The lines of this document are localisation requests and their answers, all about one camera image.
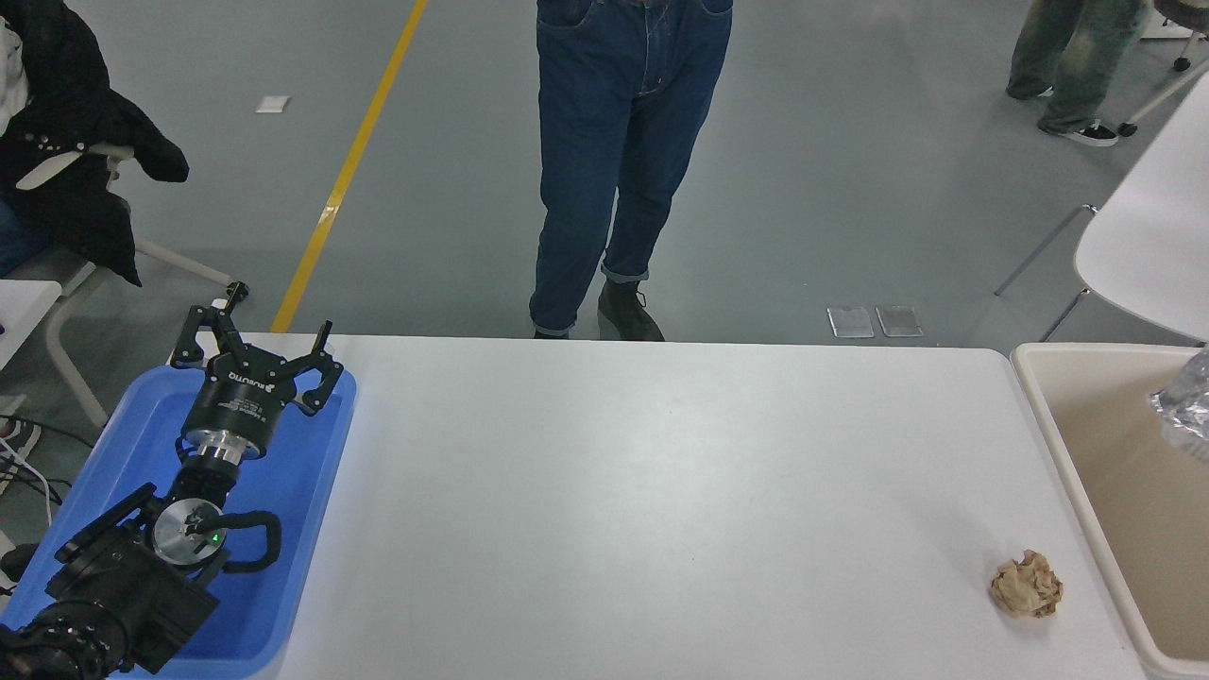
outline white tabletop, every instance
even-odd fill
[[[262,676],[1144,678],[1000,355],[330,347],[352,430]],[[1065,583],[1053,617],[988,595],[1025,548]]]
[[[0,368],[17,353],[17,348],[42,321],[46,311],[59,298],[59,284],[53,281],[13,281],[0,278]]]
[[[1105,300],[1209,339],[1209,79],[1201,79],[1088,225],[1075,269]]]

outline yellow floor line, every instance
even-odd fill
[[[365,111],[365,119],[361,120],[360,129],[357,131],[353,146],[348,150],[345,165],[340,168],[340,174],[336,177],[336,185],[331,189],[328,203],[319,215],[319,224],[316,225],[314,232],[311,235],[311,241],[302,253],[299,269],[294,272],[294,280],[290,281],[290,287],[285,290],[285,296],[282,299],[282,306],[277,310],[277,317],[270,328],[272,333],[285,333],[290,329],[294,313],[297,312],[299,304],[302,301],[302,294],[306,293],[306,287],[311,282],[314,265],[319,261],[319,254],[323,252],[324,243],[328,242],[328,235],[331,234],[331,225],[335,224],[340,207],[345,202],[345,194],[348,192],[348,185],[352,184],[353,175],[357,174],[357,166],[361,162],[361,155],[370,142],[370,136],[374,134],[374,126],[377,125],[377,119],[382,113],[382,106],[386,104],[386,98],[391,94],[394,76],[399,73],[399,64],[403,63],[403,58],[407,54],[407,46],[411,45],[411,36],[416,33],[416,25],[420,24],[420,17],[423,16],[426,5],[428,5],[428,0],[416,0],[416,5],[411,8],[407,25],[404,27],[403,35],[399,36],[399,42],[394,46],[394,53],[391,54],[391,62],[386,67],[386,73],[382,74],[382,80],[378,81],[377,91],[374,93],[374,99],[370,100],[369,110]]]

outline crumpled paper ball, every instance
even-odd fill
[[[1058,610],[1062,581],[1049,569],[1046,555],[1024,551],[1024,561],[1013,559],[999,567],[990,581],[990,595],[1011,616],[1042,618]]]

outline blue jeans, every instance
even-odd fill
[[[51,242],[17,219],[12,208],[0,198],[0,276],[36,255]]]
[[[611,281],[649,277],[722,73],[733,1],[537,1],[546,208],[530,299],[538,330],[574,325],[602,253]]]
[[[1046,132],[1092,125],[1150,10],[1150,0],[1034,0],[1012,53],[1007,93],[1025,99],[1053,87],[1037,121]]]

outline beige plastic bin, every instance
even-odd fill
[[[1022,345],[1024,392],[1146,670],[1209,680],[1209,463],[1168,445],[1146,397],[1188,347]]]

